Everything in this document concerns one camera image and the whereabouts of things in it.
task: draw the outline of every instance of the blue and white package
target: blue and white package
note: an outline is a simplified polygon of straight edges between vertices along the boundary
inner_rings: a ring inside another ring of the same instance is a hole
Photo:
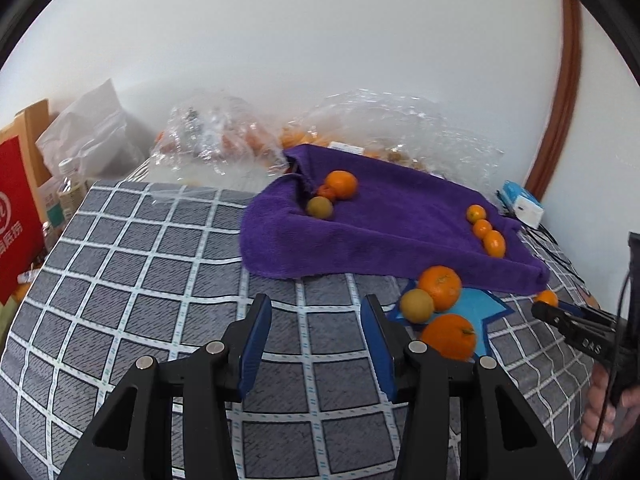
[[[545,210],[529,191],[520,184],[505,180],[499,193],[507,208],[518,220],[529,227],[538,228]]]

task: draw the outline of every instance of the white wall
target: white wall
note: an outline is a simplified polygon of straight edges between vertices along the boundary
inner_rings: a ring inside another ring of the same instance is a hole
[[[640,232],[640,88],[600,25],[582,15],[578,101],[544,222],[601,306],[615,312],[628,232]]]
[[[195,88],[289,118],[355,88],[423,95],[526,176],[556,84],[560,0],[54,0],[0,72],[0,124],[112,77],[151,132]]]

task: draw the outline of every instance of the bottle cap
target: bottle cap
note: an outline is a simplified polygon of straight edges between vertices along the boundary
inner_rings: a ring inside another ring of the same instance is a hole
[[[66,158],[58,164],[58,169],[63,175],[68,175],[76,170],[76,160],[74,158]]]

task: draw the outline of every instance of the blue gripper pad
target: blue gripper pad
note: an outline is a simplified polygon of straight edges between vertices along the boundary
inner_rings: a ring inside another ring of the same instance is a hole
[[[254,387],[262,352],[271,327],[271,300],[268,296],[264,298],[260,305],[256,306],[254,302],[251,307],[258,308],[258,313],[240,356],[238,391],[242,399]]]
[[[385,338],[373,307],[366,297],[360,301],[360,322],[380,389],[391,402],[394,402],[398,392],[394,380],[394,362],[386,348]]]

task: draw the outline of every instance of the human hand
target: human hand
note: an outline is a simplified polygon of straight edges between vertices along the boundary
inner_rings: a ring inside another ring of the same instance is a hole
[[[602,413],[602,406],[604,404],[607,381],[609,381],[609,373],[607,373],[604,366],[600,363],[594,363],[593,370],[591,371],[591,386],[587,392],[589,405],[584,411],[584,415],[582,416],[582,426],[580,427],[582,437],[588,442],[593,442],[593,439],[595,438],[598,420]],[[625,390],[620,397],[620,406],[627,408],[628,411],[626,412],[620,428],[616,431],[616,437],[627,433],[635,425],[636,420],[638,420],[638,415],[640,414],[640,386],[633,386],[632,388]],[[609,440],[613,436],[613,422],[615,419],[616,409],[611,404],[608,404],[604,423],[602,425],[602,433],[600,434],[601,442]]]

